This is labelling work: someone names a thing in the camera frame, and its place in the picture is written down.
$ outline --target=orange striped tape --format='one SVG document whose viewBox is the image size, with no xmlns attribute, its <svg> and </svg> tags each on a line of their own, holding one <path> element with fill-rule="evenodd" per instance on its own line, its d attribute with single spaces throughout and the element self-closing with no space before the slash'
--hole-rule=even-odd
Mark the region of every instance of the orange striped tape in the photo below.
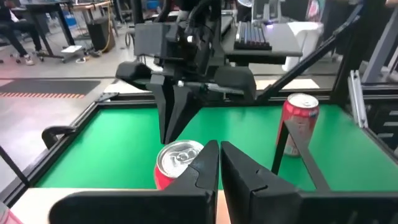
<svg viewBox="0 0 398 224">
<path fill-rule="evenodd" d="M 5 93 L 5 92 L 0 92 L 0 97 L 82 99 L 85 96 L 83 94 L 73 94 L 73 93 Z"/>
</svg>

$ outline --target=green mat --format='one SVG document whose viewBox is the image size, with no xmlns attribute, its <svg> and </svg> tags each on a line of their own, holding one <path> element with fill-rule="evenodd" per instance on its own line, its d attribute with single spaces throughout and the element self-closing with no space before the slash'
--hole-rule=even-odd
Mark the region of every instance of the green mat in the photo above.
<svg viewBox="0 0 398 224">
<path fill-rule="evenodd" d="M 280 113 L 280 106 L 204 108 L 179 139 L 230 141 L 270 169 Z M 162 146 L 156 109 L 101 110 L 36 187 L 154 189 Z M 395 163 L 337 106 L 321 106 L 310 151 L 333 190 L 398 190 Z M 285 156 L 279 175 L 314 189 L 300 158 Z"/>
</svg>

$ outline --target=wooden surface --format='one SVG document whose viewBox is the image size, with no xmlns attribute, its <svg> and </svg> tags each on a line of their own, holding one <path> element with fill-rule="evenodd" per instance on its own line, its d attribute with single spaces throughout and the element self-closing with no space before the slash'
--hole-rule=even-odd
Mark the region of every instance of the wooden surface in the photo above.
<svg viewBox="0 0 398 224">
<path fill-rule="evenodd" d="M 73 11 L 82 11 L 82 10 L 89 10 L 94 9 L 95 7 L 105 7 L 108 4 L 111 4 L 111 1 L 99 2 L 99 3 L 82 3 L 82 4 L 73 4 L 72 10 Z"/>
<path fill-rule="evenodd" d="M 123 189 L 31 188 L 23 194 L 23 196 L 11 208 L 11 211 L 23 224 L 47 224 L 49 223 L 48 215 L 52 205 L 58 202 L 60 199 L 77 192 L 100 190 Z M 218 191 L 216 223 L 230 223 L 223 190 Z"/>
<path fill-rule="evenodd" d="M 54 2 L 29 2 L 27 4 L 24 4 L 25 7 L 29 6 L 51 6 L 51 5 L 57 5 L 57 4 L 68 4 L 69 0 L 59 0 L 59 1 L 54 1 Z"/>
</svg>

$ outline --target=red soda can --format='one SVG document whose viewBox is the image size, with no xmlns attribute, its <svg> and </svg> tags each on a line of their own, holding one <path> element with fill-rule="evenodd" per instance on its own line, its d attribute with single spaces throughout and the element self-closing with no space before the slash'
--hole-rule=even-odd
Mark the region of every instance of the red soda can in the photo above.
<svg viewBox="0 0 398 224">
<path fill-rule="evenodd" d="M 13 212 L 0 202 L 0 223 L 1 224 L 23 224 Z"/>
<path fill-rule="evenodd" d="M 291 94 L 287 97 L 282 108 L 282 117 L 279 123 L 277 142 L 279 140 L 282 122 L 289 120 L 298 125 L 303 140 L 309 144 L 318 115 L 319 102 L 315 97 L 304 93 Z M 284 154 L 290 156 L 300 155 L 299 150 L 297 150 L 297 147 L 290 135 L 287 137 Z"/>
<path fill-rule="evenodd" d="M 156 159 L 156 188 L 163 190 L 169 186 L 185 171 L 202 149 L 202 144 L 192 140 L 174 141 L 164 146 Z"/>
</svg>

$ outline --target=trash bin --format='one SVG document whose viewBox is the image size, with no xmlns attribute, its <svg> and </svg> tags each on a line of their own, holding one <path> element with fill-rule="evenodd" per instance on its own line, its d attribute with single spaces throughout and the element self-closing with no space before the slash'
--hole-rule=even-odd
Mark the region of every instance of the trash bin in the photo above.
<svg viewBox="0 0 398 224">
<path fill-rule="evenodd" d="M 323 33 L 323 24 L 320 22 L 289 22 L 288 25 L 303 52 L 303 56 L 286 57 L 286 62 L 282 66 L 285 72 L 292 69 L 299 61 L 308 57 L 315 50 L 318 39 Z"/>
</svg>

